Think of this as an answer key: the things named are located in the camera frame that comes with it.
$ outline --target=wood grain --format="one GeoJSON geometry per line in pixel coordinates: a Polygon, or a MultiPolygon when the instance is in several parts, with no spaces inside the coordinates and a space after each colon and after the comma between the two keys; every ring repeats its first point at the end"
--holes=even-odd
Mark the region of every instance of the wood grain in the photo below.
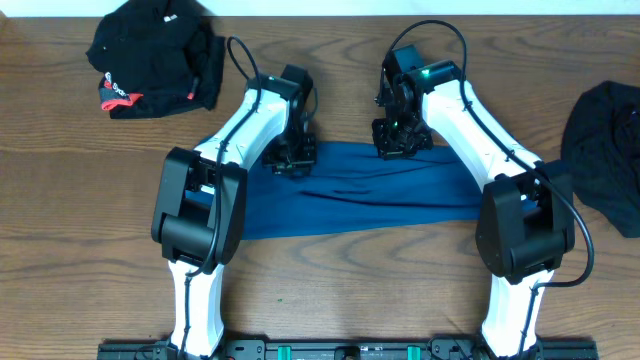
{"type": "MultiPolygon", "coordinates": [[[[559,155],[580,93],[604,80],[640,84],[638,17],[445,17],[470,49],[485,106],[525,146],[559,155]]],[[[216,18],[262,70],[307,67],[323,140],[371,142],[378,67],[418,18],[216,18]]],[[[90,359],[103,338],[166,336],[173,287],[149,238],[162,160],[237,109],[244,81],[225,66],[213,112],[112,121],[86,60],[98,19],[11,19],[0,35],[0,348],[3,358],[90,359]]],[[[430,60],[460,57],[446,31],[409,35],[430,60]]],[[[597,263],[583,286],[548,290],[542,336],[593,336],[605,359],[640,351],[640,242],[580,206],[597,263]]],[[[246,242],[225,275],[227,328],[273,338],[424,338],[473,332],[489,273],[474,224],[451,222],[246,242]]],[[[582,239],[557,279],[584,266],[582,239]]]]}

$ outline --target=black mount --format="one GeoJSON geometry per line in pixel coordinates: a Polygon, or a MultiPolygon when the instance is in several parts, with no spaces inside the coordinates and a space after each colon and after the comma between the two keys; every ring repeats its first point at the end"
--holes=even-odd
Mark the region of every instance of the black mount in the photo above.
{"type": "MultiPolygon", "coordinates": [[[[571,175],[561,161],[540,162],[536,170],[573,202],[571,175]]],[[[518,284],[528,275],[557,269],[574,244],[572,214],[533,175],[499,175],[484,186],[476,245],[494,275],[518,284]],[[522,195],[537,205],[525,212],[522,195]]]]}
{"type": "Polygon", "coordinates": [[[393,50],[382,66],[387,82],[376,104],[385,108],[385,118],[372,124],[378,156],[385,160],[406,158],[418,150],[431,149],[431,129],[420,115],[422,95],[459,79],[460,69],[452,61],[425,66],[413,45],[393,50]]]}
{"type": "MultiPolygon", "coordinates": [[[[181,360],[166,341],[155,344],[103,344],[97,360],[181,360]]],[[[489,360],[481,342],[471,337],[443,336],[414,342],[269,342],[230,340],[220,346],[214,360],[489,360]]],[[[538,341],[520,360],[598,360],[593,341],[538,341]]]]}
{"type": "MultiPolygon", "coordinates": [[[[262,88],[280,94],[289,102],[289,119],[282,135],[276,137],[262,155],[262,166],[275,174],[308,175],[316,163],[316,137],[307,133],[311,120],[304,114],[304,105],[313,89],[313,79],[303,68],[287,65],[279,78],[261,75],[262,88]]],[[[249,81],[250,88],[257,81],[249,81]]]]}
{"type": "MultiPolygon", "coordinates": [[[[203,269],[205,274],[231,260],[244,230],[247,170],[236,164],[223,164],[220,171],[220,237],[214,244],[214,261],[203,269]]],[[[197,151],[176,147],[167,155],[151,226],[151,237],[162,244],[164,258],[198,266],[205,261],[214,238],[215,201],[207,208],[189,200],[186,191],[200,191],[202,185],[215,188],[215,176],[215,162],[201,158],[197,151]]]]}

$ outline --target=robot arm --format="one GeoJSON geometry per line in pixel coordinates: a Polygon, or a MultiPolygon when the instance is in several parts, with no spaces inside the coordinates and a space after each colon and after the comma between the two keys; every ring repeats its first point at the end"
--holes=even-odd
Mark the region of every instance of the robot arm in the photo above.
{"type": "MultiPolygon", "coordinates": [[[[483,191],[476,230],[480,256],[493,273],[482,336],[493,357],[518,354],[536,283],[550,281],[574,245],[573,220],[565,207],[490,139],[465,109],[460,70],[451,61],[425,66],[413,46],[394,50],[384,70],[391,84],[381,94],[385,119],[373,123],[374,143],[385,159],[413,156],[432,147],[431,131],[454,149],[483,191]]],[[[489,114],[465,81],[465,92],[482,123],[518,158],[545,174],[572,198],[570,178],[559,162],[544,164],[489,114]]],[[[536,343],[533,304],[524,350],[536,343]]]]}
{"type": "Polygon", "coordinates": [[[174,148],[162,172],[152,237],[162,244],[175,283],[176,325],[170,342],[181,348],[187,314],[184,349],[196,358],[211,355],[222,337],[222,275],[242,237],[249,169],[261,155],[263,165],[275,173],[307,173],[315,163],[315,138],[305,133],[306,119],[301,116],[313,87],[311,77],[288,65],[281,77],[263,76],[261,83],[257,110],[228,139],[222,155],[221,191],[215,188],[220,143],[251,111],[258,94],[255,79],[249,81],[242,105],[224,127],[193,151],[174,148]],[[222,196],[221,222],[218,243],[213,243],[215,202],[210,200],[216,193],[222,196]],[[186,274],[204,263],[210,246],[215,247],[214,261],[187,285],[186,274]],[[187,302],[190,311],[185,313],[187,302]]]}

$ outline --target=blue cloth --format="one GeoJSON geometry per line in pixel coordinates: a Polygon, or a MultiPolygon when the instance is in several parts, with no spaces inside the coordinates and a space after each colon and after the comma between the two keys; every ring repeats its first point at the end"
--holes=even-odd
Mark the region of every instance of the blue cloth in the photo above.
{"type": "MultiPolygon", "coordinates": [[[[213,196],[189,194],[211,204],[213,196]]],[[[319,143],[307,177],[249,171],[244,240],[476,220],[482,195],[449,147],[384,161],[370,144],[319,143]]]]}

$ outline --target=black garment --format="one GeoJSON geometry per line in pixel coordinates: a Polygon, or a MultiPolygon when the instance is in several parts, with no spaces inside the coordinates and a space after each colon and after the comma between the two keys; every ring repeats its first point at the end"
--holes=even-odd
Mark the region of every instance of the black garment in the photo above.
{"type": "Polygon", "coordinates": [[[625,237],[640,237],[640,88],[611,81],[582,94],[562,139],[578,198],[625,237]]]}
{"type": "Polygon", "coordinates": [[[144,95],[134,106],[116,107],[112,118],[162,117],[215,106],[224,38],[202,22],[192,1],[130,0],[102,19],[87,57],[118,88],[144,95]]]}

